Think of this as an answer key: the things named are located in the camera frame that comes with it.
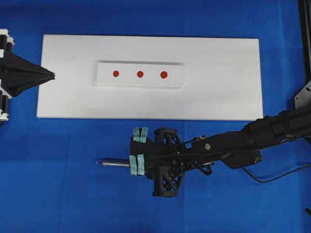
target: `red dot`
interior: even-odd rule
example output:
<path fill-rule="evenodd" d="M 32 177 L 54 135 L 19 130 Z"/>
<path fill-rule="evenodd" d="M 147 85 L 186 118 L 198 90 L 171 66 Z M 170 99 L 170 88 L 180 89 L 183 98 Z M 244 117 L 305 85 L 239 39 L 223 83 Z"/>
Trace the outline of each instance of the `red dot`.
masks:
<path fill-rule="evenodd" d="M 160 76 L 163 79 L 167 78 L 167 72 L 166 71 L 161 72 Z"/>
<path fill-rule="evenodd" d="M 119 74 L 120 74 L 120 73 L 119 73 L 117 70 L 115 70 L 115 71 L 113 72 L 113 76 L 114 76 L 114 77 L 118 77 Z"/>
<path fill-rule="evenodd" d="M 138 76 L 139 78 L 142 78 L 142 77 L 144 76 L 144 72 L 138 71 L 138 72 L 137 72 L 137 76 Z"/>

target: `blue fabric surface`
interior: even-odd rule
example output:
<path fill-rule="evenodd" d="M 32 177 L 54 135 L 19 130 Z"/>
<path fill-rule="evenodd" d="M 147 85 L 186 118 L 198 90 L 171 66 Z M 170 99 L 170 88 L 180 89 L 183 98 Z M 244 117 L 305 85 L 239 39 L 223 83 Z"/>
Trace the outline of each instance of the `blue fabric surface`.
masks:
<path fill-rule="evenodd" d="M 14 52 L 36 64 L 45 33 L 258 38 L 264 114 L 292 108 L 304 85 L 296 0 L 11 0 L 1 3 L 0 28 L 11 31 Z M 95 164 L 105 156 L 128 158 L 135 127 L 148 127 L 149 136 L 162 126 L 176 128 L 188 140 L 239 130 L 247 122 L 38 119 L 37 94 L 35 87 L 11 100 L 10 120 L 0 128 L 3 233 L 311 229 L 304 213 L 311 207 L 310 171 L 257 184 L 218 162 L 210 177 L 189 172 L 179 197 L 163 199 L 152 197 L 153 183 L 145 177 Z M 260 176 L 311 162 L 303 140 L 262 154 L 264 161 L 250 167 Z"/>

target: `cable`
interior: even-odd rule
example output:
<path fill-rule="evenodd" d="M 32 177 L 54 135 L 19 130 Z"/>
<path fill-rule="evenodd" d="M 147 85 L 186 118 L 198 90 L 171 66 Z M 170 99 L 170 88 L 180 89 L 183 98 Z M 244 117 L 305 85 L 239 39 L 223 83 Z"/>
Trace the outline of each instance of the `cable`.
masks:
<path fill-rule="evenodd" d="M 299 167 L 297 169 L 294 169 L 292 171 L 289 171 L 289 172 L 286 172 L 278 177 L 275 177 L 273 179 L 270 179 L 270 180 L 266 180 L 266 181 L 262 181 L 262 180 L 259 180 L 258 178 L 256 178 L 249 170 L 247 170 L 246 168 L 242 167 L 243 171 L 245 171 L 252 179 L 254 179 L 255 181 L 259 182 L 259 183 L 268 183 L 268 182 L 271 182 L 271 181 L 275 181 L 279 178 L 282 178 L 284 176 L 287 176 L 289 174 L 292 174 L 296 171 L 300 171 L 300 170 L 304 170 L 304 169 L 307 169 L 307 168 L 311 168 L 311 164 L 310 165 L 306 165 L 306 166 L 302 166 L 302 167 Z"/>

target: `light blue tape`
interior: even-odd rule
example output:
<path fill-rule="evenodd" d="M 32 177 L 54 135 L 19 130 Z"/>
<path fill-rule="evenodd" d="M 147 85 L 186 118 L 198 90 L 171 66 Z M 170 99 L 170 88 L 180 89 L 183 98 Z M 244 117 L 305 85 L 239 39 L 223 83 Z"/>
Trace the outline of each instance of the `light blue tape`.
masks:
<path fill-rule="evenodd" d="M 146 143 L 147 136 L 148 136 L 148 128 L 147 127 L 141 128 L 141 135 L 139 141 L 142 143 Z"/>
<path fill-rule="evenodd" d="M 133 129 L 133 140 L 136 142 L 139 142 L 139 128 Z"/>
<path fill-rule="evenodd" d="M 130 167 L 131 167 L 131 174 L 137 176 L 136 157 L 133 155 L 130 155 Z"/>
<path fill-rule="evenodd" d="M 139 154 L 137 156 L 138 159 L 138 175 L 145 175 L 145 160 L 144 160 L 144 155 Z"/>

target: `white platform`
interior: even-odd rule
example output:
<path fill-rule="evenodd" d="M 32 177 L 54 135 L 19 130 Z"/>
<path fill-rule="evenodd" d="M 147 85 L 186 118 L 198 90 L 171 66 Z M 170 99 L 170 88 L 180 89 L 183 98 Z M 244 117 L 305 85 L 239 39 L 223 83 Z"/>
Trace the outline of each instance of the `white platform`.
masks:
<path fill-rule="evenodd" d="M 181 88 L 97 85 L 99 63 L 180 64 Z M 257 39 L 45 35 L 38 117 L 254 120 L 263 117 Z"/>

